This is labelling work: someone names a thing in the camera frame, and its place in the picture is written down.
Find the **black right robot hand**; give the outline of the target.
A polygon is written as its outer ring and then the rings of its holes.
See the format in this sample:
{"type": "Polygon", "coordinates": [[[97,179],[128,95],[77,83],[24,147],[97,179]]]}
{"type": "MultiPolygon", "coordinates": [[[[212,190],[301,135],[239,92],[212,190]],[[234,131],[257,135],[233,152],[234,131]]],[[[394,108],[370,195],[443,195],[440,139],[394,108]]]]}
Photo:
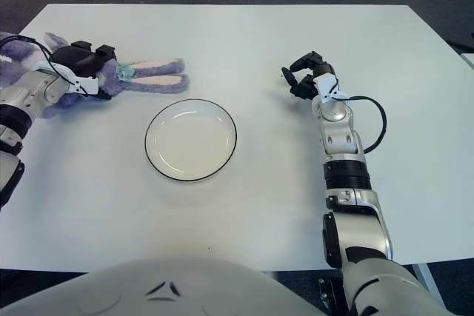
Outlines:
{"type": "Polygon", "coordinates": [[[326,62],[321,55],[312,51],[290,65],[282,67],[282,75],[290,85],[290,93],[297,98],[313,100],[319,97],[321,103],[331,100],[348,100],[348,94],[340,91],[338,79],[333,66],[326,62]],[[310,70],[302,80],[297,80],[294,73],[310,70]]]}

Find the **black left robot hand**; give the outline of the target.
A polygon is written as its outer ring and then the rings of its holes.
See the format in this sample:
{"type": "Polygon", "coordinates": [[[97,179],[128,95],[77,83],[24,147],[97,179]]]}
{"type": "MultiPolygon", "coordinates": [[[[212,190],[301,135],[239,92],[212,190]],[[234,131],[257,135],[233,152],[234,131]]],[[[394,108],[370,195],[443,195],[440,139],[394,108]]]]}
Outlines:
{"type": "Polygon", "coordinates": [[[44,56],[45,60],[37,62],[33,70],[56,74],[67,83],[66,94],[111,99],[101,88],[99,72],[109,60],[116,60],[114,47],[103,44],[92,51],[90,43],[76,41],[44,56]]]}

